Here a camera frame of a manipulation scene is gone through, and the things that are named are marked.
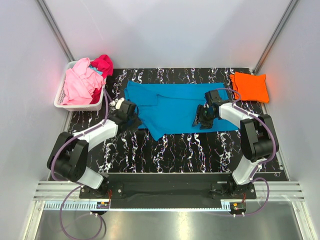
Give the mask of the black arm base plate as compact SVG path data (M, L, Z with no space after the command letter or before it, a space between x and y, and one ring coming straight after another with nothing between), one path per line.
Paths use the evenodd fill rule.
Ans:
M84 187L81 199L111 200L111 209L208 210L222 200L255 200L253 184L233 189L229 173L110 173L98 189Z

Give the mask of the blue t shirt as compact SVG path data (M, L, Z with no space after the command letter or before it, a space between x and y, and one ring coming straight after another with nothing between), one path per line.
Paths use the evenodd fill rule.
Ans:
M220 89L223 100L229 97L223 83L137 83L128 81L124 97L137 106L142 124L154 140L164 135L236 131L237 126L223 119L214 119L213 127L200 129L193 126L198 105L205 104L205 93Z

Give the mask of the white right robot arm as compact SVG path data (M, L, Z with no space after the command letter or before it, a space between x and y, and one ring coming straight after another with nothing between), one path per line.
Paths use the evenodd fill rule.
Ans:
M237 101L223 100L219 89L211 90L204 95L205 105L198 105L193 126L209 130L214 120L225 120L239 129L242 158L230 175L226 184L216 193L232 198L243 197L250 191L253 177L258 169L272 161L279 150L279 142L270 115L253 114L237 106Z

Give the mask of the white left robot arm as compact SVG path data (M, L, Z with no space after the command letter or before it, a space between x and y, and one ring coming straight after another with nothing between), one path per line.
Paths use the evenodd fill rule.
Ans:
M119 100L115 110L99 123L75 134L60 133L47 161L51 177L84 185L97 198L108 193L107 178L87 167L89 152L104 142L142 124L138 107L125 99Z

